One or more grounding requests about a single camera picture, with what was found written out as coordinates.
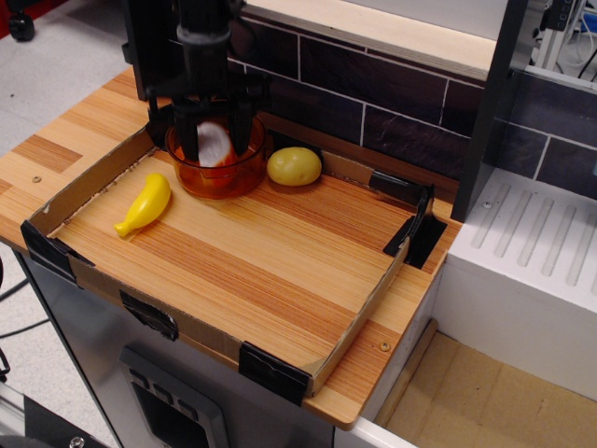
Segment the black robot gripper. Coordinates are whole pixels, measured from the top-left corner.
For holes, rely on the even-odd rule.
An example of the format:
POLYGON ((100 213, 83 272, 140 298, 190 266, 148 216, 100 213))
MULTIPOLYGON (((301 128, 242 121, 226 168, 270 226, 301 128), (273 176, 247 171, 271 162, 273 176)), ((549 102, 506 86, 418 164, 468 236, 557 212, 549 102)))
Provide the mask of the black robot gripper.
POLYGON ((201 118, 229 118, 238 157, 248 149, 256 112, 271 104, 271 78, 229 68, 228 46, 182 46, 181 68, 148 85, 150 98, 172 100, 174 127, 187 161, 199 160, 201 118))

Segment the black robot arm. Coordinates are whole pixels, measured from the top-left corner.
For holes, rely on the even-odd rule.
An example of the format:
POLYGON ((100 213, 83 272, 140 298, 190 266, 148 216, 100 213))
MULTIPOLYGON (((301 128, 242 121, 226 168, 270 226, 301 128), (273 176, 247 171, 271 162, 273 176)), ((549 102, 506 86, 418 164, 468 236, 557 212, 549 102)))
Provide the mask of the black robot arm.
POLYGON ((176 38, 182 46, 182 72, 146 88, 151 99, 173 100, 174 127, 189 161, 199 159, 201 118, 228 118, 229 136, 241 155, 249 144, 254 115, 270 103, 268 77, 229 70, 229 24, 244 5, 244 1, 179 1, 176 38))

